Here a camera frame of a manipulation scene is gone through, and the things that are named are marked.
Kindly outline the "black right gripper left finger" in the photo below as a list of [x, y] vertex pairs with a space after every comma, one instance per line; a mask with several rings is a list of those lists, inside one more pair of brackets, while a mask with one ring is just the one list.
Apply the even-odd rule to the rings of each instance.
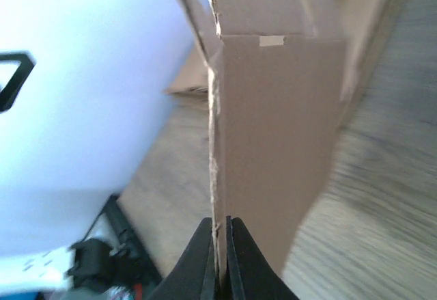
[[204, 218], [175, 267], [157, 286], [150, 299], [214, 299], [215, 292], [212, 220]]

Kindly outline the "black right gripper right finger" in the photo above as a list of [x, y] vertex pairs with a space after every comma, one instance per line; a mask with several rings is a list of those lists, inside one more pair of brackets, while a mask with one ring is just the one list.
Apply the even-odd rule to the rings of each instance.
[[226, 237], [231, 299], [298, 300], [272, 270], [243, 220], [228, 216]]

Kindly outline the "brown cardboard box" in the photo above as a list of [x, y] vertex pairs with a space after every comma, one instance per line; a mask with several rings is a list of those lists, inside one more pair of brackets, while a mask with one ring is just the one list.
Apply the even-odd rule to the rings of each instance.
[[215, 266], [239, 217], [280, 273], [390, 0], [180, 0], [208, 70]]

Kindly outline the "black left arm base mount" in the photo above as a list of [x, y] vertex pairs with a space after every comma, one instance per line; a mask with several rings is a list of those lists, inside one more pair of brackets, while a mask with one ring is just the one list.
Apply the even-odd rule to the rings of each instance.
[[102, 294], [115, 286], [132, 288], [141, 279], [139, 265], [127, 249], [115, 250], [97, 238], [74, 243], [70, 249], [74, 260], [66, 275], [73, 289]]

